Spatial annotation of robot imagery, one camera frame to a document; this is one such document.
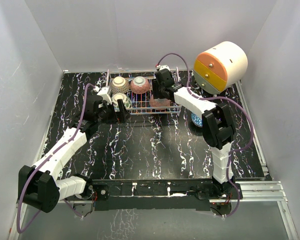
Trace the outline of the white wire dish rack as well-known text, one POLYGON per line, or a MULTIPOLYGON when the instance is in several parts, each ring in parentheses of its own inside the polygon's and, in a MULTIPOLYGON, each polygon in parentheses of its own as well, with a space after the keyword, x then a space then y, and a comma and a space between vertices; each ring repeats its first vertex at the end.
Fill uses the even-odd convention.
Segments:
POLYGON ((155 79, 154 72, 152 71, 109 71, 106 73, 105 86, 109 87, 115 77, 123 77, 130 84, 135 77, 144 77, 150 84, 150 89, 145 93, 134 93, 131 89, 125 95, 131 101, 131 107, 127 107, 127 111, 133 116, 137 115, 163 115, 181 113, 181 106, 176 103, 170 103, 168 106, 151 106, 150 99, 153 94, 153 80, 155 79))

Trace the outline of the red dotted pink bowl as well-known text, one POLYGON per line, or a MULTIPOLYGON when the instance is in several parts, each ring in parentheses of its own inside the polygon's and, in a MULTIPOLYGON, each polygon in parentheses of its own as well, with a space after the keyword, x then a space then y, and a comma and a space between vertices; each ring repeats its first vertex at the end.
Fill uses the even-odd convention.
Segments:
POLYGON ((157 98, 155 99, 152 95, 149 99, 149 104, 152 108, 154 108, 156 111, 165 111, 167 107, 171 105, 171 101, 169 99, 163 98, 157 98))

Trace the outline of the red lattice blue-inside bowl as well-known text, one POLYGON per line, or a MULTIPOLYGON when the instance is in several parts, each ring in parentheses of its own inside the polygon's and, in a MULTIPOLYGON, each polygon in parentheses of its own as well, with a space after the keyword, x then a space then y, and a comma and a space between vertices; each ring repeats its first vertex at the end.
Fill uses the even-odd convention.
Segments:
POLYGON ((193 112, 191 113, 191 121, 195 126, 197 126, 199 128, 203 127, 202 118, 200 116, 194 114, 193 112))

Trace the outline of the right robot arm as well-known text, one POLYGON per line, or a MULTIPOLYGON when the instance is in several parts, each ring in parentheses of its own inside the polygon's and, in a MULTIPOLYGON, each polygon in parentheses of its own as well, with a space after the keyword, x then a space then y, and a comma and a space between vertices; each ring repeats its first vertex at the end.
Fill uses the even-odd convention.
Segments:
POLYGON ((167 66, 159 66, 152 82, 153 98, 167 99, 180 105, 201 118, 202 135, 210 146, 213 161, 213 175, 209 183, 196 187, 199 199, 223 199, 230 194, 233 179, 230 151, 236 132, 229 107, 204 100, 192 92, 185 81, 175 82, 167 66))

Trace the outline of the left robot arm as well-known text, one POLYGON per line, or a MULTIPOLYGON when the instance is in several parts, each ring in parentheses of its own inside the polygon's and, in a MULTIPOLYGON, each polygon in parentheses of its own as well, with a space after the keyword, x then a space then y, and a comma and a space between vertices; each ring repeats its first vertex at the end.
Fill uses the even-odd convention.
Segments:
POLYGON ((71 196, 83 200, 93 195, 92 181, 76 174, 58 179, 68 161, 98 131, 101 124, 124 123, 131 104, 119 99, 108 103, 101 96, 84 100, 82 111, 57 143, 33 166, 23 166, 18 173, 18 202, 44 213, 51 212, 58 201, 71 196))

